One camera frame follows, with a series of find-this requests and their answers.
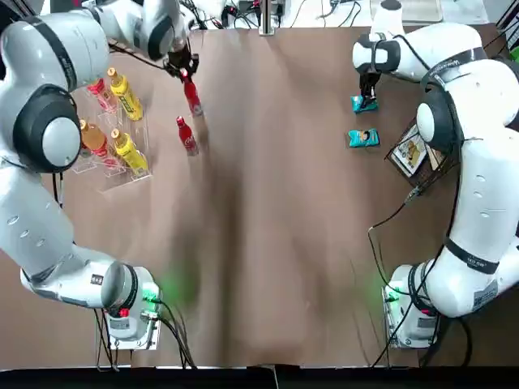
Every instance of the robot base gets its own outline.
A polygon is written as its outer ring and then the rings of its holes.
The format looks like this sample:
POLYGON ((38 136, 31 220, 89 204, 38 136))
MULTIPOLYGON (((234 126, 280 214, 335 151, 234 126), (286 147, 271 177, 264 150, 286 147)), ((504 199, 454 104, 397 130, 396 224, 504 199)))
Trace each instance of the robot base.
MULTIPOLYGON (((384 307, 384 320, 385 320, 385 331, 386 339, 390 339, 391 335, 401 322, 402 317, 409 308, 411 303, 410 298, 401 295, 397 300, 392 301, 395 292, 390 288, 382 288, 382 306, 384 307)), ((391 348, 428 348, 432 343, 436 342, 436 336, 434 335, 436 318, 430 318, 426 316, 414 306, 405 318, 405 322, 400 326, 396 335, 391 339, 391 348), (413 321, 410 316, 418 315, 417 321, 413 321), (414 327, 417 330, 419 328, 420 336, 416 336, 416 331, 410 330, 409 327, 414 327)))
POLYGON ((151 273, 144 267, 134 267, 139 280, 137 297, 125 318, 114 318, 109 314, 110 345, 113 350, 157 350, 161 322, 158 319, 161 305, 145 299, 160 299, 161 292, 151 273))

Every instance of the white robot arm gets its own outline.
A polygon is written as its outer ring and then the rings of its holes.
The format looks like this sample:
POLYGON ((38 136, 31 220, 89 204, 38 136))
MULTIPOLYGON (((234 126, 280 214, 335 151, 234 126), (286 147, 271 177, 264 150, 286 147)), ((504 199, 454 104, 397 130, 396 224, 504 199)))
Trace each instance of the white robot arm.
POLYGON ((102 308, 119 348, 149 344, 160 290, 149 271, 78 247, 38 173, 58 173, 79 153, 79 119, 69 92, 103 77, 107 37, 157 60, 189 61, 177 0, 117 0, 11 24, 0 38, 0 248, 21 267, 25 288, 56 301, 102 308))
POLYGON ((461 151, 456 210, 439 257, 400 266, 389 282, 412 295, 393 293, 388 304, 398 344, 428 347, 436 311, 469 314, 519 281, 519 134, 508 128, 519 112, 519 71, 487 59, 471 27, 441 23, 404 34, 400 3, 381 6, 371 33, 354 45, 361 84, 374 81, 364 90, 374 91, 381 73, 422 81, 431 90, 418 107, 420 135, 442 152, 461 151))

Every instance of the table surface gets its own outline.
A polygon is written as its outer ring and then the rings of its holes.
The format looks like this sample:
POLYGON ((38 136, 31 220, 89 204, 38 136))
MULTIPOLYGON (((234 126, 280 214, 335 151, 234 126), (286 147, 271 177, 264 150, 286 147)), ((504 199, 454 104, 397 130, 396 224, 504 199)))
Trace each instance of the table surface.
MULTIPOLYGON (((352 113, 351 49, 362 31, 195 34, 210 131, 209 153, 195 158, 174 125, 179 114, 189 118, 181 84, 113 54, 147 110, 153 176, 100 193, 99 182, 69 171, 65 212, 79 245, 143 265, 162 284, 187 281, 182 310, 198 365, 367 365, 384 346, 367 229, 411 189, 383 157, 414 116, 420 90, 384 77, 380 110, 352 113), (371 127, 380 147, 345 146, 346 131, 371 127)), ((479 31, 483 41, 495 35, 490 25, 479 31)), ((437 251, 454 182, 455 173, 378 231, 389 275, 437 251)), ((0 366, 93 365, 92 312, 25 291, 16 265, 1 260, 0 366)), ((517 363, 518 298, 510 291, 468 317, 473 364, 517 363)), ((460 363, 464 347, 453 326, 435 363, 460 363)), ((135 353, 132 363, 178 365, 177 353, 163 331, 159 350, 135 353)), ((417 352, 391 352, 391 362, 416 365, 417 352)))

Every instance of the blue snack package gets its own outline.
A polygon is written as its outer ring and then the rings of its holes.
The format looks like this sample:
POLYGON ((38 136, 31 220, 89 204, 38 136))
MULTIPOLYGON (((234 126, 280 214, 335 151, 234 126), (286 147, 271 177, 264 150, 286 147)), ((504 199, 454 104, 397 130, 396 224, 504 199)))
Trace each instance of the blue snack package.
POLYGON ((355 113, 361 113, 364 111, 372 111, 374 109, 379 108, 379 103, 376 99, 374 99, 372 102, 368 103, 365 107, 362 106, 363 97, 362 96, 351 96, 351 108, 355 113))
POLYGON ((368 131, 351 130, 348 131, 350 137, 350 147, 370 147, 380 144, 379 133, 375 128, 368 131))

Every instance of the yellow bottle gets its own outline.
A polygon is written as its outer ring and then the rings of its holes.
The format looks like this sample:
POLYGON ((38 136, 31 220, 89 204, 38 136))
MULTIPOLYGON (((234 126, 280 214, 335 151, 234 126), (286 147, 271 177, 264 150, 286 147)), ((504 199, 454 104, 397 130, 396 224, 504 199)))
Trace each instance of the yellow bottle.
POLYGON ((122 133, 117 128, 114 128, 111 136, 114 140, 115 151, 125 160, 128 166, 130 166, 134 174, 140 175, 148 171, 146 157, 135 148, 135 144, 129 134, 122 133))
POLYGON ((112 79, 110 89, 119 98, 124 110, 131 120, 138 121, 143 118, 143 106, 131 90, 126 76, 119 75, 115 68, 108 69, 108 76, 112 79))

